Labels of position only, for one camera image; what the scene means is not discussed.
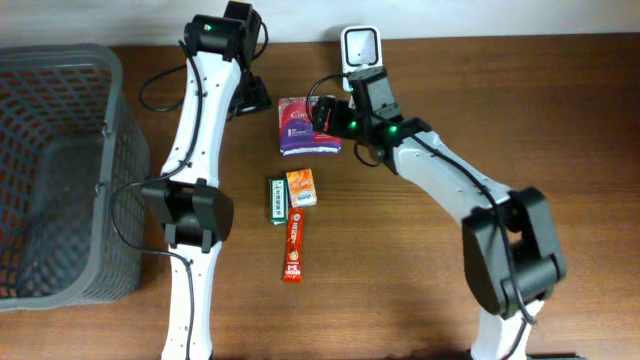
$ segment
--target pink and purple packet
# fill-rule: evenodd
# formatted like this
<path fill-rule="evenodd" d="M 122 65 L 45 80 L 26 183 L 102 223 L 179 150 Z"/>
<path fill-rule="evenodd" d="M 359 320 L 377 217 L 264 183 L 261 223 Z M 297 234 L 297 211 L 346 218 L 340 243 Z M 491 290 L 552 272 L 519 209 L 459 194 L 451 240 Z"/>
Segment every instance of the pink and purple packet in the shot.
<path fill-rule="evenodd" d="M 311 98 L 311 110 L 317 100 L 317 96 Z M 313 131 L 305 101 L 305 97 L 296 97 L 278 102 L 280 153 L 283 156 L 339 153 L 340 138 Z"/>

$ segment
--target red packet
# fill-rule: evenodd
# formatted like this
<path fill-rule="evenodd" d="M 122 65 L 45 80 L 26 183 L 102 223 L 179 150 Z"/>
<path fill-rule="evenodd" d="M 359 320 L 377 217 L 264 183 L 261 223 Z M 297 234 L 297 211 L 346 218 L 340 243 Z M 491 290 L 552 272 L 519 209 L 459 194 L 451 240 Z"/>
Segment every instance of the red packet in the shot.
<path fill-rule="evenodd" d="M 284 268 L 284 282 L 302 281 L 300 269 L 300 250 L 302 249 L 302 228 L 304 227 L 304 208 L 292 208 L 289 212 L 287 229 L 287 258 Z"/>

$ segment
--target brown tabletop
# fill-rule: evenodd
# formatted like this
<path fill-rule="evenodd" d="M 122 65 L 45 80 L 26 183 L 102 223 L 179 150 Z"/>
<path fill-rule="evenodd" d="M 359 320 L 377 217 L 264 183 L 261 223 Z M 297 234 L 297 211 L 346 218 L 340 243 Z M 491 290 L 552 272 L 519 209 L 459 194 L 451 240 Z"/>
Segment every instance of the brown tabletop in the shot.
<path fill-rule="evenodd" d="M 529 353 L 589 359 L 640 353 L 640 35 L 387 41 L 384 63 L 407 116 L 514 188 L 548 197 L 568 277 L 539 315 Z M 271 99 L 304 96 L 339 70 L 338 44 L 272 45 L 253 70 Z M 127 98 L 159 172 L 180 113 L 143 110 L 142 82 L 184 63 L 178 47 L 118 48 Z M 183 96 L 184 73 L 149 90 Z M 337 83 L 319 94 L 343 96 Z M 478 305 L 461 231 L 384 167 L 340 155 L 283 158 L 277 110 L 225 129 L 221 189 L 236 217 L 215 271 L 211 330 L 220 359 L 400 359 L 466 350 Z M 303 283 L 281 281 L 285 228 L 268 218 L 267 179 L 309 167 L 319 196 L 305 223 Z M 163 234 L 149 217 L 146 242 Z M 159 359 L 169 319 L 165 258 L 144 257 L 140 289 L 110 305 L 0 314 L 1 359 Z"/>

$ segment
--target basket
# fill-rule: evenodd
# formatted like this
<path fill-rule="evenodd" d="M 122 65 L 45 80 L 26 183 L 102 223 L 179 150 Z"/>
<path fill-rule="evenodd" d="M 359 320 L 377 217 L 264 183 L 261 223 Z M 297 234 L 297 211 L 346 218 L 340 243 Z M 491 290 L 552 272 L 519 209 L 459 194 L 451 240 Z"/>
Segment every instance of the basket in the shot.
<path fill-rule="evenodd" d="M 0 50 L 0 311 L 108 303 L 132 292 L 140 254 L 121 243 L 109 195 L 144 178 L 149 149 L 98 45 Z M 119 197 L 141 244 L 145 210 Z"/>

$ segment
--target orange package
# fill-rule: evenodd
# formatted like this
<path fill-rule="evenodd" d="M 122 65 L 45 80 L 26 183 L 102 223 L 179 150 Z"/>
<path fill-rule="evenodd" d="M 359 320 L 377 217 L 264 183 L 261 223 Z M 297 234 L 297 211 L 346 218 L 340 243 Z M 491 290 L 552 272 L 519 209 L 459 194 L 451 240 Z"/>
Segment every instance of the orange package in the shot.
<path fill-rule="evenodd" d="M 318 202 L 311 169 L 288 172 L 287 183 L 289 184 L 291 207 L 306 207 Z"/>
<path fill-rule="evenodd" d="M 304 227 L 304 208 L 291 209 L 287 231 L 287 258 L 285 260 L 284 282 L 302 281 L 300 269 L 300 250 L 302 249 L 302 228 Z"/>

